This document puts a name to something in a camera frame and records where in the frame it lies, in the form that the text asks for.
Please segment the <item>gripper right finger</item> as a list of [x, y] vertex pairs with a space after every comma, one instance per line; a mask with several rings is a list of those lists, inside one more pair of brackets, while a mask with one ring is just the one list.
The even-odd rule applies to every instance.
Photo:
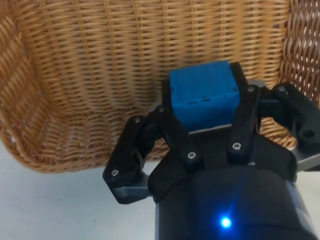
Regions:
[[295, 137], [303, 157], [299, 164], [320, 155], [320, 109], [313, 102], [288, 82], [272, 89], [249, 84], [239, 62], [230, 69], [240, 94], [227, 147], [232, 160], [240, 163], [249, 156], [262, 118], [272, 118]]

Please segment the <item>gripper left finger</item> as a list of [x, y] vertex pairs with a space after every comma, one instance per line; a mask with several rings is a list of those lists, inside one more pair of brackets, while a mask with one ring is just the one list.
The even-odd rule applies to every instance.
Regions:
[[147, 116], [136, 115], [127, 120], [103, 171], [103, 180], [120, 204], [156, 196], [149, 190], [149, 177], [143, 167], [159, 139], [164, 139], [187, 173], [203, 167], [201, 152], [173, 113], [171, 90], [170, 81], [162, 81], [161, 103]]

